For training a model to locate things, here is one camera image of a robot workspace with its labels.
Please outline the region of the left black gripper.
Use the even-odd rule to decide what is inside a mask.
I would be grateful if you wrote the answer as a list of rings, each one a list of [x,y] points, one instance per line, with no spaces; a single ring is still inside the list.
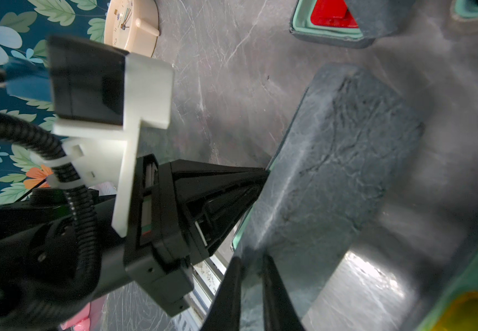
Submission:
[[[264,168],[137,159],[123,266],[170,317],[188,309],[192,264],[212,256],[259,197]]]

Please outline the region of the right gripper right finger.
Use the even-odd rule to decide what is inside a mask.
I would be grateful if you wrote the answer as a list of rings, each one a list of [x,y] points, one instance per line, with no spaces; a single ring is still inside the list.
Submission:
[[[262,302],[264,329],[268,331],[305,331],[291,303],[273,258],[262,259]]]

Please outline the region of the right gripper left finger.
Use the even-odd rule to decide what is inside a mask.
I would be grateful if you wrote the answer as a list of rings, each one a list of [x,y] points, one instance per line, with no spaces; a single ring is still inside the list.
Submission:
[[[242,280],[241,258],[233,257],[201,331],[240,330]]]

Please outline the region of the grey case with white glasses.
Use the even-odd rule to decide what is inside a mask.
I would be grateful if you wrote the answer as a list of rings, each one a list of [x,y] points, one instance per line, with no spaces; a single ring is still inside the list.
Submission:
[[[273,258],[299,317],[339,301],[345,255],[416,152],[418,113],[368,70],[328,63],[307,87],[254,204],[243,260],[242,330],[262,330],[262,258]]]

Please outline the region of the grey case with red glasses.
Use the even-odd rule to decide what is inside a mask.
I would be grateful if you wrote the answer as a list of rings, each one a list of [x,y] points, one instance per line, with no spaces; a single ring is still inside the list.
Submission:
[[[289,22],[297,39],[342,48],[367,48],[395,34],[415,2],[411,0],[299,0]]]

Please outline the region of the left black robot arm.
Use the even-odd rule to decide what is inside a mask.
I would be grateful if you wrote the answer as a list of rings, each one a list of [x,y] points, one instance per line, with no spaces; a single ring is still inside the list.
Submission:
[[[190,307],[193,267],[212,256],[259,197],[269,176],[263,168],[241,168],[177,160],[136,161],[128,195],[128,230],[111,226],[120,195],[94,196],[101,266],[97,285],[70,293],[78,277],[77,231],[63,192],[36,189],[28,201],[0,205],[0,330],[45,330],[61,318],[27,317],[34,298],[55,301],[43,284],[63,288],[60,303],[80,308],[128,283],[170,317]]]

